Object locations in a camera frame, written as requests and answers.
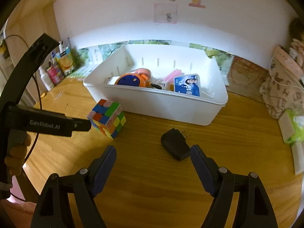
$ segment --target white wall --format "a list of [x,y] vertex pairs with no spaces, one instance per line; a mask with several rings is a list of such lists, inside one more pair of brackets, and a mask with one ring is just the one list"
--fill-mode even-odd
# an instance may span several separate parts
[[178,22],[156,25],[154,4],[169,0],[57,0],[62,38],[77,48],[137,39],[167,39],[218,48],[268,67],[275,45],[288,43],[296,14],[284,0],[176,0]]

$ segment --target wood grain surface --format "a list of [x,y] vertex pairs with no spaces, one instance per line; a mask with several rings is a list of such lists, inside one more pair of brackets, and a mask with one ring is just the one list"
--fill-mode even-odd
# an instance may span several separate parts
[[[45,110],[86,118],[95,101],[81,81],[65,79],[42,100]],[[295,176],[290,146],[282,141],[275,119],[264,104],[229,93],[229,101],[209,126],[192,125],[127,113],[115,140],[95,129],[71,138],[40,135],[24,166],[40,193],[50,174],[74,174],[88,167],[107,145],[117,149],[117,161],[102,193],[95,198],[108,228],[199,228],[212,203],[190,158],[178,162],[161,146],[171,128],[186,130],[189,146],[199,144],[208,157],[231,172],[258,173],[274,207],[280,228],[294,222],[300,202],[302,175]],[[238,194],[226,227],[231,227]],[[73,195],[74,221],[82,227]]]

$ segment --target storage bin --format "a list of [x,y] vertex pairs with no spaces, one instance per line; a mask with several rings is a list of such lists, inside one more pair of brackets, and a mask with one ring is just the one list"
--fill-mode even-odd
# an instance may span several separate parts
[[[166,77],[174,69],[185,74],[198,74],[201,96],[106,84],[109,77],[137,68],[150,69],[152,82]],[[208,58],[202,50],[171,45],[125,45],[92,71],[84,79],[84,86],[96,102],[107,99],[120,103],[127,112],[198,125],[209,125],[228,101],[214,58]]]

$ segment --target black power adapter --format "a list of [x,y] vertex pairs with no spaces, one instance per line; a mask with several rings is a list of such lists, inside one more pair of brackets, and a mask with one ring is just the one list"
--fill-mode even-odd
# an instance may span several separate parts
[[161,137],[162,146],[178,161],[187,158],[190,155],[190,148],[186,143],[186,137],[182,135],[184,131],[172,128]]

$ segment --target human hand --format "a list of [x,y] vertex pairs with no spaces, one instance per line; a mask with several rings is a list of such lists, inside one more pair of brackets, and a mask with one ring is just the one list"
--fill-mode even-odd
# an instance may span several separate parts
[[5,164],[9,168],[9,173],[12,176],[19,176],[21,174],[21,168],[24,164],[25,156],[27,153],[27,147],[31,145],[31,137],[27,135],[23,144],[16,144],[11,148],[11,156],[6,156],[4,159]]

